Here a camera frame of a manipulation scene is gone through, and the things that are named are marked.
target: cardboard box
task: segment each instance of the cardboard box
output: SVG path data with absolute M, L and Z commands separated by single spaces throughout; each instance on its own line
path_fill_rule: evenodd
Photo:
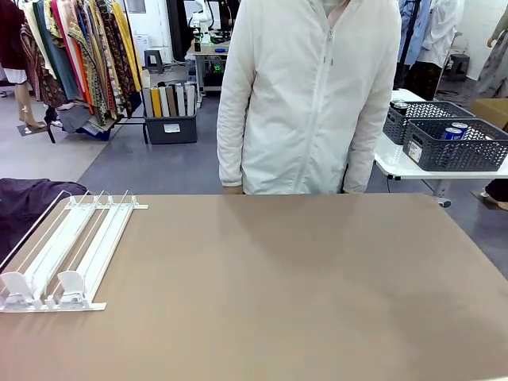
M 508 132 L 508 99 L 478 99 L 470 111 L 476 117 Z

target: white jacket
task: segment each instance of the white jacket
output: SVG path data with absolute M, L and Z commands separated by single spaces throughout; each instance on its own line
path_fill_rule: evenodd
M 433 3 L 418 61 L 443 67 L 463 15 L 464 0 L 436 0 Z
M 365 191 L 400 41 L 394 0 L 243 0 L 217 120 L 220 177 L 247 194 Z

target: storage basket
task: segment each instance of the storage basket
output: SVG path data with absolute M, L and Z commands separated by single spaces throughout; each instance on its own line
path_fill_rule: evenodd
M 444 118 L 475 117 L 451 102 L 405 102 L 409 105 L 406 116 L 399 114 L 392 107 L 388 110 L 387 121 L 383 132 L 395 144 L 404 144 L 407 121 L 410 118 Z
M 468 125 L 463 140 L 442 140 L 456 121 Z M 403 151 L 425 171 L 497 171 L 508 134 L 480 119 L 410 119 Z

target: blue can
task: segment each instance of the blue can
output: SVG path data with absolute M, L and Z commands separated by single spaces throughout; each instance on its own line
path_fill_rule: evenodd
M 468 133 L 468 129 L 469 129 L 468 125 L 466 125 L 465 123 L 456 121 L 456 122 L 452 123 L 452 127 L 454 129 L 459 129 L 460 131 L 462 131 L 462 137 L 460 137 L 461 140 L 466 137 L 466 133 Z
M 444 133 L 442 140 L 460 140 L 462 139 L 463 132 L 460 129 L 448 127 Z

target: table surface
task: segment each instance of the table surface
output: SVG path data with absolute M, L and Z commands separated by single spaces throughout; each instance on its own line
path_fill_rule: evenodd
M 217 53 L 215 52 L 215 49 L 225 49 L 226 51 L 223 53 Z M 201 51 L 196 52 L 194 50 L 194 42 L 192 41 L 192 44 L 190 45 L 189 50 L 187 51 L 187 54 L 190 54 L 192 56 L 227 56 L 229 50 L 229 42 L 228 43 L 222 43 L 222 44 L 211 44 L 211 45 L 201 45 Z
M 406 89 L 394 90 L 392 99 L 404 99 L 408 102 L 424 102 L 423 98 Z M 382 173 L 397 176 L 401 179 L 508 179 L 508 158 L 499 168 L 499 171 L 424 171 L 402 151 L 401 145 L 396 145 L 384 133 L 379 138 L 375 149 L 375 161 Z
M 0 314 L 2 381 L 508 375 L 508 283 L 431 198 L 138 199 L 105 311 Z

